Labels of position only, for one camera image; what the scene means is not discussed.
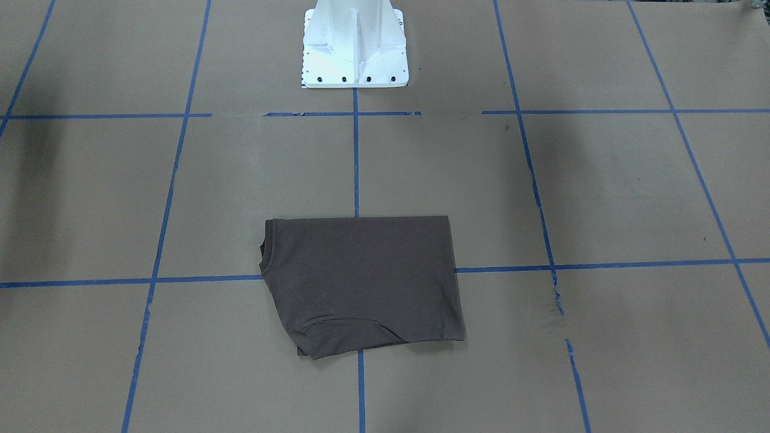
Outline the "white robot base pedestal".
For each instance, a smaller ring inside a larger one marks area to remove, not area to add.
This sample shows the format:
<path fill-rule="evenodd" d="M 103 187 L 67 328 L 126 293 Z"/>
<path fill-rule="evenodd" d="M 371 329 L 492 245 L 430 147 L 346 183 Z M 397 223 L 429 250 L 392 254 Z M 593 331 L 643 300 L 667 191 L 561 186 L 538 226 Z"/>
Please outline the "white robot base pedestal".
<path fill-rule="evenodd" d="M 303 25 L 303 88 L 408 85 L 404 14 L 392 2 L 319 1 Z"/>

